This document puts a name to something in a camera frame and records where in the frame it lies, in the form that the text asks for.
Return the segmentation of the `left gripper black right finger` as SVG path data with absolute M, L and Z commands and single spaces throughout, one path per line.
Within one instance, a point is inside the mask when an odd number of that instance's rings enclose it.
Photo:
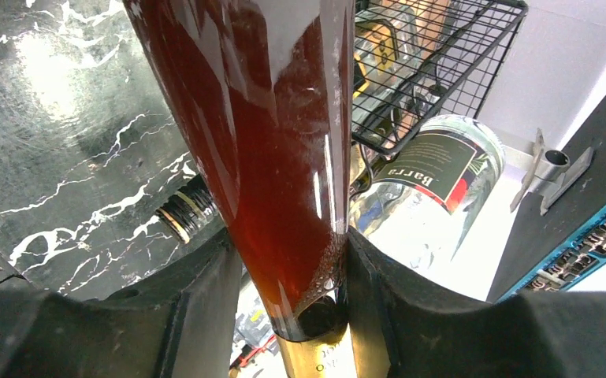
M 491 305 L 348 233 L 348 317 L 361 377 L 606 377 L 606 292 Z

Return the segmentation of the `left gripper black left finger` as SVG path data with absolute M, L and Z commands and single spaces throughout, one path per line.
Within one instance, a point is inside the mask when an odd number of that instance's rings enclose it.
M 226 377 L 241 276 L 221 229 L 104 300 L 0 290 L 0 377 Z

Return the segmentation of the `amber wine bottle gold cap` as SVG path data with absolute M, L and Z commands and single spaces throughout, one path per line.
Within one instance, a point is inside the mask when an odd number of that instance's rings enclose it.
M 354 3 L 124 6 L 286 374 L 355 376 L 344 291 Z

